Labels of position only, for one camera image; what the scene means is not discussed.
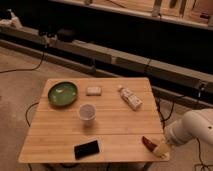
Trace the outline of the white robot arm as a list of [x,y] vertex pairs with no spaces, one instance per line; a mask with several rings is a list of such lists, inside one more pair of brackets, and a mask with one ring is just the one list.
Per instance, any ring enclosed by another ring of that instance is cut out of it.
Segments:
[[164,129],[165,138],[153,150],[157,157],[164,157],[172,146],[181,146],[192,139],[200,139],[213,146],[213,109],[190,110]]

